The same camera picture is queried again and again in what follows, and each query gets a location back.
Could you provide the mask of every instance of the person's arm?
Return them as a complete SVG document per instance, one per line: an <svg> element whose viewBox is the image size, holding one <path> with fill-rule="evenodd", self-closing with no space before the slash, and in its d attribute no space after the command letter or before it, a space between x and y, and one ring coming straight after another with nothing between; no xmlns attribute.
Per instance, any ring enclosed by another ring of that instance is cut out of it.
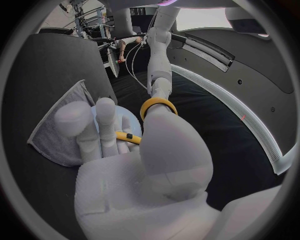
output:
<svg viewBox="0 0 300 240"><path fill-rule="evenodd" d="M124 50L125 50L125 47L126 47L126 43L121 40L121 44L120 44L120 57L119 57L119 60L121 61L121 63L125 62L125 59L124 59Z"/></svg>

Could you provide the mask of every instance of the yellow handle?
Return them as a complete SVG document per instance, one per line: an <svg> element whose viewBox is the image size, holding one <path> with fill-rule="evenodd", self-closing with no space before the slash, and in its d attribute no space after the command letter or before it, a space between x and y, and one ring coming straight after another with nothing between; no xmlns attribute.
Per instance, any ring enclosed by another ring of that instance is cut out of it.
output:
<svg viewBox="0 0 300 240"><path fill-rule="evenodd" d="M138 145L140 144L141 139L142 139L139 136L135 136L130 133L121 132L121 131L116 131L115 134L116 134L117 139L124 140L124 141L130 142L133 144L138 144Z"/></svg>
<svg viewBox="0 0 300 240"><path fill-rule="evenodd" d="M178 115L176 107L169 100L162 98L162 97L152 97L152 98L148 99L147 101L145 101L140 108L140 117L143 121L146 117L148 109L155 104L166 105L167 107L169 107L171 109L171 111L174 114Z"/></svg>

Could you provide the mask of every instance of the white light strip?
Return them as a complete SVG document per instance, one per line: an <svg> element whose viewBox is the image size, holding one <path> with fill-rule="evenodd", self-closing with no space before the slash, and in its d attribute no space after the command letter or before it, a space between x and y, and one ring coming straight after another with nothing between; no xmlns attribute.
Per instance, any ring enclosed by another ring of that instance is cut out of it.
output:
<svg viewBox="0 0 300 240"><path fill-rule="evenodd" d="M214 82L180 66L171 64L171 67L173 72L199 85L200 87L211 93L213 96L221 100L239 118L246 116L243 119L244 124L249 128L249 130L259 141L273 167L274 172L276 174L281 173L278 172L275 165L276 162L283 157L283 154L268 128L249 107L247 107L237 97L232 95L221 86L215 84Z"/></svg>

